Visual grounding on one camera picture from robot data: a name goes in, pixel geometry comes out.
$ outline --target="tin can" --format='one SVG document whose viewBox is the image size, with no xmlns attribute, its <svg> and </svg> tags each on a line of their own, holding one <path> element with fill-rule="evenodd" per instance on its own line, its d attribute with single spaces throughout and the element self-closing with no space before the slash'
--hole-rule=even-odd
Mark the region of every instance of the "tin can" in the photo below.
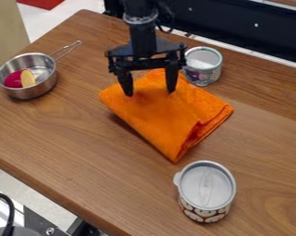
<svg viewBox="0 0 296 236">
<path fill-rule="evenodd" d="M 224 166 L 209 160 L 187 165 L 173 178 L 178 204 L 184 214 L 197 222 L 212 223 L 230 212 L 236 182 Z"/>
<path fill-rule="evenodd" d="M 195 47 L 185 53 L 183 71 L 187 79 L 204 87 L 216 82 L 221 75 L 223 57 L 219 51 L 208 47 Z"/>
</svg>

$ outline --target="folded cloth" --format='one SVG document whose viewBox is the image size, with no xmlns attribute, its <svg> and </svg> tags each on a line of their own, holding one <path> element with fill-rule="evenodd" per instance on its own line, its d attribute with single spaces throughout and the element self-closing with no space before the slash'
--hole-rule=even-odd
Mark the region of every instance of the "folded cloth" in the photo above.
<svg viewBox="0 0 296 236">
<path fill-rule="evenodd" d="M 151 70 L 136 80 L 132 97 L 126 97 L 116 84 L 101 91 L 100 98 L 174 163 L 233 112 L 230 104 L 193 87 L 182 74 L 169 94 L 164 69 Z"/>
</svg>

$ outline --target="black robotic claw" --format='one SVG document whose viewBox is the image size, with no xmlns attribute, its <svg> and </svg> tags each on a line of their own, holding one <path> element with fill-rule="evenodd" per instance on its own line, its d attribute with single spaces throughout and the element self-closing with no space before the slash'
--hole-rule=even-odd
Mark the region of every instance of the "black robotic claw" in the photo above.
<svg viewBox="0 0 296 236">
<path fill-rule="evenodd" d="M 126 96 L 133 95 L 131 71 L 165 68 L 167 90 L 175 91 L 179 70 L 185 65 L 185 43 L 167 42 L 157 37 L 156 21 L 165 3 L 155 0 L 124 0 L 124 21 L 129 25 L 131 41 L 106 52 L 109 71 L 118 77 Z M 152 58 L 155 54 L 163 57 Z"/>
</svg>

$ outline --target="red item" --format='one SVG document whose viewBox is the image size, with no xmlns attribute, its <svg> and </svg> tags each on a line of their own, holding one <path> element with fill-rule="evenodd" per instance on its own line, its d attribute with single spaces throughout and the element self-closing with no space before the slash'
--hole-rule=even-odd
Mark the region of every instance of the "red item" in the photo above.
<svg viewBox="0 0 296 236">
<path fill-rule="evenodd" d="M 65 0 L 17 0 L 18 3 L 51 10 Z"/>
<path fill-rule="evenodd" d="M 23 88 L 21 84 L 21 73 L 22 70 L 18 70 L 10 74 L 4 81 L 4 85 L 10 88 Z"/>
</svg>

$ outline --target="floor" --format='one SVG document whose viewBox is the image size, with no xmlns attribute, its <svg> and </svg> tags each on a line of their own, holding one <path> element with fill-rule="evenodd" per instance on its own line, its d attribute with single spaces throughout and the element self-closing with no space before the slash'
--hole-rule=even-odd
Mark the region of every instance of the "floor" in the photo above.
<svg viewBox="0 0 296 236">
<path fill-rule="evenodd" d="M 103 12 L 104 5 L 102 0 L 65 0 L 61 5 L 52 11 L 39 9 L 33 6 L 18 4 L 20 13 L 23 17 L 30 41 L 38 40 L 42 35 L 53 29 L 55 26 L 75 14 L 80 9 L 88 9 L 96 12 Z M 184 35 L 183 32 L 175 30 L 174 33 Z M 275 61 L 284 65 L 296 67 L 296 63 L 279 59 L 262 53 L 253 52 L 247 49 L 213 41 L 207 38 L 192 36 L 195 40 L 211 43 L 213 45 L 232 49 L 237 52 L 251 54 L 267 60 Z M 44 196 L 30 189 L 25 184 L 14 179 L 7 173 L 0 170 L 0 191 L 9 194 L 12 198 L 26 205 L 43 217 L 49 219 L 60 229 L 67 230 L 70 223 L 76 218 L 73 214 L 59 207 L 57 204 L 48 200 Z"/>
</svg>

